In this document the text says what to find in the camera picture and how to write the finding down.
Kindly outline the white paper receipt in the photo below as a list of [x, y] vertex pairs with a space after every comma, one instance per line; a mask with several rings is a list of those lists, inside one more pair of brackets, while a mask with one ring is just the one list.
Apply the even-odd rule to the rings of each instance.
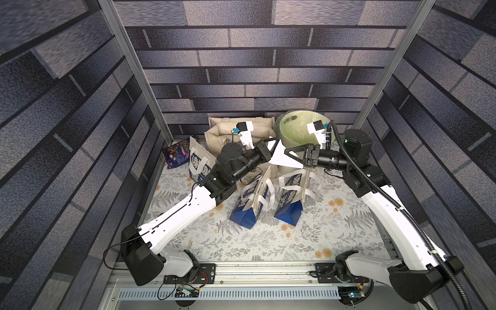
[[295, 169], [302, 169], [304, 167], [299, 161], [285, 153], [285, 146], [280, 140], [271, 140], [267, 142], [267, 147], [271, 153], [270, 164]]

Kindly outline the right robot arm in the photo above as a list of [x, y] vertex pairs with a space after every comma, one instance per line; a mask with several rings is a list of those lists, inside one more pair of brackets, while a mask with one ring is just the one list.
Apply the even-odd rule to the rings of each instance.
[[337, 137], [338, 151], [307, 144], [285, 150], [305, 167], [342, 171], [346, 185], [377, 217], [399, 252], [398, 259], [380, 259], [346, 251], [336, 257], [332, 274], [340, 280], [364, 277], [388, 285], [405, 301], [425, 304], [425, 297], [452, 283], [465, 309], [471, 303], [456, 276], [462, 262], [435, 245], [400, 202], [382, 170], [369, 162], [372, 139], [362, 130]]

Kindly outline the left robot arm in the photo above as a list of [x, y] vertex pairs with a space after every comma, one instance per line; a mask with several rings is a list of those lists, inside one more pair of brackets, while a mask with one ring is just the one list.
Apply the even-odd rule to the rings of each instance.
[[260, 140], [248, 151], [237, 143], [225, 145], [210, 173], [192, 188], [189, 196], [148, 223], [124, 228], [120, 253], [135, 284], [146, 285], [160, 273], [193, 280], [199, 264], [189, 251], [172, 255], [161, 255], [161, 251], [199, 216], [227, 200], [243, 177], [270, 162], [282, 146], [278, 138]]

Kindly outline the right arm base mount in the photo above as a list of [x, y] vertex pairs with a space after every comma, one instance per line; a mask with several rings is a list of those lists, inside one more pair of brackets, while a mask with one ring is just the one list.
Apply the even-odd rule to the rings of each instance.
[[370, 280], [362, 276], [353, 276], [340, 263], [316, 263], [309, 275], [316, 278], [319, 284], [368, 284]]

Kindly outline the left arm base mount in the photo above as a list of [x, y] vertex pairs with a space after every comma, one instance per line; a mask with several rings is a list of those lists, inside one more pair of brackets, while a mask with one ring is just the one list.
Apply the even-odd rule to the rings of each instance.
[[214, 284], [216, 276], [216, 267], [214, 263], [200, 263], [183, 277], [164, 276], [165, 284]]

